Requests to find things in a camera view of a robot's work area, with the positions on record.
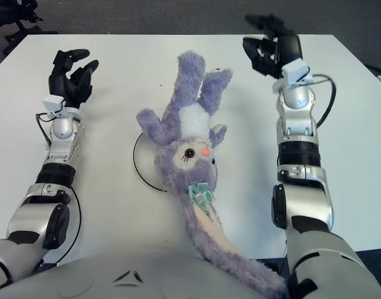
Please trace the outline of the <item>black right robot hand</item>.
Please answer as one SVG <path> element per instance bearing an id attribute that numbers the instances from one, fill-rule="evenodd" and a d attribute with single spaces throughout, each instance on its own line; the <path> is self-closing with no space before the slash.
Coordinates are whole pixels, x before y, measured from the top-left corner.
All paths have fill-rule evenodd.
<path id="1" fill-rule="evenodd" d="M 272 14 L 247 14 L 245 20 L 264 35 L 262 39 L 243 38 L 242 46 L 253 70 L 279 79 L 284 65 L 303 57 L 298 35 L 281 19 Z"/>

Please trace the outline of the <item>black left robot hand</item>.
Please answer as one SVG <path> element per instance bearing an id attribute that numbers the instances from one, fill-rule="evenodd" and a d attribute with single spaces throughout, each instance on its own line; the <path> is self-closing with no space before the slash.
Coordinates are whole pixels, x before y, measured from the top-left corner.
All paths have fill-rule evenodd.
<path id="1" fill-rule="evenodd" d="M 49 76 L 49 92 L 51 95 L 63 97 L 65 107 L 79 109 L 92 94 L 92 74 L 99 66 L 98 60 L 79 67 L 67 77 L 67 72 L 71 71 L 73 64 L 89 55 L 90 52 L 86 49 L 57 51 Z"/>

